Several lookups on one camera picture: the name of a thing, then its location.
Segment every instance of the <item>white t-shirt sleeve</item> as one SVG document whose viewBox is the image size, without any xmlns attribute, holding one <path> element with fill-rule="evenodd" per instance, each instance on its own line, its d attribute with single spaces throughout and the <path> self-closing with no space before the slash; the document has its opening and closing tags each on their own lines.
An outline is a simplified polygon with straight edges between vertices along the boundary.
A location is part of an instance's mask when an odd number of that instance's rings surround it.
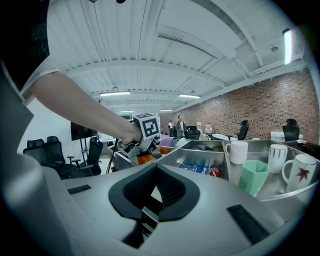
<svg viewBox="0 0 320 256">
<path fill-rule="evenodd" d="M 50 59 L 50 56 L 48 56 L 31 74 L 31 76 L 23 86 L 20 94 L 23 95 L 30 88 L 30 86 L 34 84 L 39 78 L 43 77 L 44 75 L 58 71 L 60 70 L 55 67 L 55 65 L 52 63 Z"/>
</svg>

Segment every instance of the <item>green cup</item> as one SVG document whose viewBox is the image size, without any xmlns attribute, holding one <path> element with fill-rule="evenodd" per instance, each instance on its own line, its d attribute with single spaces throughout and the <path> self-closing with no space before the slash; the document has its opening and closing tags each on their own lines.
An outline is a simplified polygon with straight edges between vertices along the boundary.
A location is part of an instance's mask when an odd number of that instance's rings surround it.
<svg viewBox="0 0 320 256">
<path fill-rule="evenodd" d="M 255 197 L 269 174 L 268 165 L 259 160 L 247 160 L 242 166 L 238 187 Z"/>
</svg>

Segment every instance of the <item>white cup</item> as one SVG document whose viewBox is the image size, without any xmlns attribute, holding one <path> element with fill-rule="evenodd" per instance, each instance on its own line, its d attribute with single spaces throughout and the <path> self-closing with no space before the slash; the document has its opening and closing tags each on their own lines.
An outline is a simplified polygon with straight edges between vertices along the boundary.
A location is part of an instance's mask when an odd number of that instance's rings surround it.
<svg viewBox="0 0 320 256">
<path fill-rule="evenodd" d="M 243 165 L 247 160 L 248 142 L 233 141 L 225 145 L 225 150 L 228 149 L 228 146 L 230 146 L 230 154 L 228 151 L 226 153 L 230 156 L 230 162 L 235 165 Z"/>
<path fill-rule="evenodd" d="M 269 150 L 268 169 L 272 174 L 281 172 L 288 154 L 288 147 L 285 145 L 272 144 Z"/>
<path fill-rule="evenodd" d="M 290 163 L 293 163 L 293 165 L 288 179 L 285 175 L 285 167 Z M 316 166 L 317 160 L 307 154 L 298 154 L 295 156 L 294 160 L 286 161 L 282 167 L 282 176 L 284 181 L 288 184 L 286 188 L 287 192 L 307 187 L 315 173 Z"/>
</svg>

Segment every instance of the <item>fluorescent light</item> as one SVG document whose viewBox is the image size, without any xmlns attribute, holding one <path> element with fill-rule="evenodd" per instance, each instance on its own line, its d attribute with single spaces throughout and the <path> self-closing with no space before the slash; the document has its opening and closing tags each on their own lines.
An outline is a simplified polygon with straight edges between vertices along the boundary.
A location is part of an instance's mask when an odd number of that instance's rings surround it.
<svg viewBox="0 0 320 256">
<path fill-rule="evenodd" d="M 123 95 L 123 94 L 130 94 L 130 91 L 129 90 L 121 90 L 121 91 L 101 92 L 100 96 L 113 96 L 113 95 Z"/>
<path fill-rule="evenodd" d="M 284 45 L 285 45 L 285 57 L 284 64 L 287 65 L 292 60 L 292 32 L 289 29 L 283 31 Z"/>
<path fill-rule="evenodd" d="M 195 98 L 195 99 L 200 98 L 200 96 L 189 95 L 189 94 L 182 94 L 182 93 L 179 94 L 179 97 L 187 97 L 187 98 Z"/>
<path fill-rule="evenodd" d="M 119 113 L 125 113 L 125 112 L 135 112 L 134 110 L 120 110 Z"/>
</svg>

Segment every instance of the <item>brick wall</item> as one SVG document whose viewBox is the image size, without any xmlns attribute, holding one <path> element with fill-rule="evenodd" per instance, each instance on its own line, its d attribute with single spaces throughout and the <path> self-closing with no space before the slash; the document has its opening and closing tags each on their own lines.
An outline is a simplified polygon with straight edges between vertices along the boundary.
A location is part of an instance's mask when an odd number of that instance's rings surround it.
<svg viewBox="0 0 320 256">
<path fill-rule="evenodd" d="M 269 139 L 270 131 L 282 132 L 286 119 L 293 118 L 304 140 L 318 143 L 319 139 L 319 105 L 308 69 L 233 90 L 176 113 L 160 114 L 165 131 L 169 119 L 176 121 L 178 115 L 187 125 L 211 123 L 215 133 L 235 138 L 240 122 L 248 120 L 248 140 Z"/>
</svg>

